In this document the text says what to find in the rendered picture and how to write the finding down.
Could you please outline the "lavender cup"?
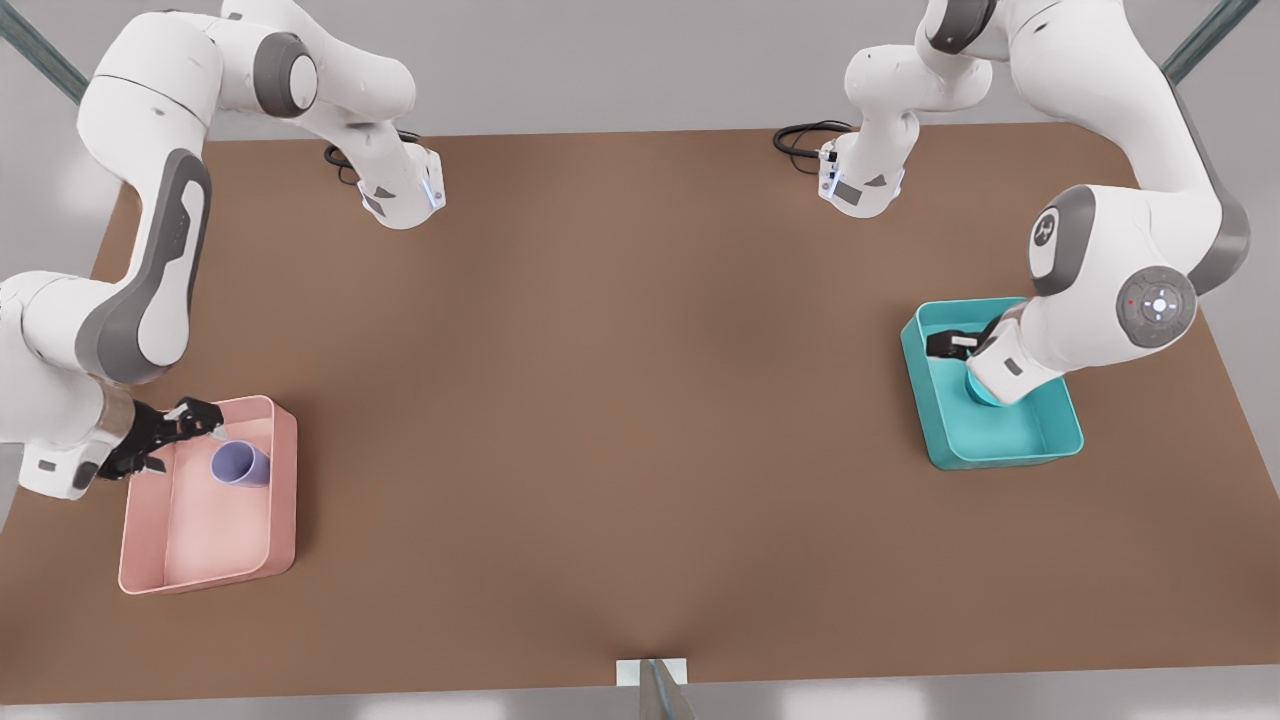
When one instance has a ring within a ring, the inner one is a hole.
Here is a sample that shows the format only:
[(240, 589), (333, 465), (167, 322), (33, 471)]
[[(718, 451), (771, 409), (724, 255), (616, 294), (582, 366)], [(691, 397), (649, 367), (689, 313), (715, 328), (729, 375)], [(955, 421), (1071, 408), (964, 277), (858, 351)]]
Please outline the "lavender cup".
[(223, 442), (210, 457), (209, 470), (224, 486), (265, 488), (270, 484), (270, 456), (242, 439)]

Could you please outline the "teal rectangular box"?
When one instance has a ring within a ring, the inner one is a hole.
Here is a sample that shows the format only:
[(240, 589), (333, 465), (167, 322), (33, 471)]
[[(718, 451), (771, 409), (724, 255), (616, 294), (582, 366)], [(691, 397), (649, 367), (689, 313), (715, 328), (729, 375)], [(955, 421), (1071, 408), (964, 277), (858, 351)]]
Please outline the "teal rectangular box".
[(972, 397), (963, 361), (925, 352), (928, 336), (980, 332), (1016, 302), (1015, 297), (925, 302), (900, 333), (927, 452), (942, 470), (1037, 465), (1083, 448), (1065, 379), (1041, 386), (1018, 404), (993, 406)]

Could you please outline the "pink rectangular box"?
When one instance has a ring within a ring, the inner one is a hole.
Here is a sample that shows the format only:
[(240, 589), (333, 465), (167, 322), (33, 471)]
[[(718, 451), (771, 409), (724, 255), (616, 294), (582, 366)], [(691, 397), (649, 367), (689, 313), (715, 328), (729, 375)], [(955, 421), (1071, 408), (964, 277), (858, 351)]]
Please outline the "pink rectangular box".
[(232, 442), (268, 457), (262, 487), (225, 484), (210, 471), (211, 436), (161, 448), (164, 473), (128, 482), (118, 585), (127, 594), (169, 594), (274, 577), (296, 552), (298, 428), (266, 396), (219, 404)]

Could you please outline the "silver frame post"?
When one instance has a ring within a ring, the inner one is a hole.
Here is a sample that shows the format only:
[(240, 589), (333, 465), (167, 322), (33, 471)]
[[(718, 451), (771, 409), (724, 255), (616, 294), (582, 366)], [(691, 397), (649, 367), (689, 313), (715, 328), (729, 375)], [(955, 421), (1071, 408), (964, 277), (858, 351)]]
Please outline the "silver frame post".
[(1170, 83), (1181, 83), (1261, 3), (1219, 0), (1161, 65)]
[(686, 659), (623, 659), (614, 670), (617, 687), (637, 688), (639, 720), (698, 720), (684, 693)]
[(0, 0), (0, 38), (79, 106), (88, 86), (87, 78), (9, 0)]

